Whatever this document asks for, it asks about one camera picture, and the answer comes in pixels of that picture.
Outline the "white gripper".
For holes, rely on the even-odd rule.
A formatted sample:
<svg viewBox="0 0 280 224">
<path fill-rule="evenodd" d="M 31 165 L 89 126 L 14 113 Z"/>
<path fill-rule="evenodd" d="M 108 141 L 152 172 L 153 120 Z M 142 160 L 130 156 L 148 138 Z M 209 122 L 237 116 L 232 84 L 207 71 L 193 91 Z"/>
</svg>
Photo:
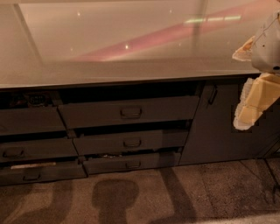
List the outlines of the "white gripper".
<svg viewBox="0 0 280 224">
<path fill-rule="evenodd" d="M 252 66 L 262 72 L 258 78 L 248 78 L 244 83 L 234 112 L 234 127 L 248 130 L 280 97 L 280 12 L 270 15 L 255 36 L 238 48 L 232 58 L 251 61 Z"/>
</svg>

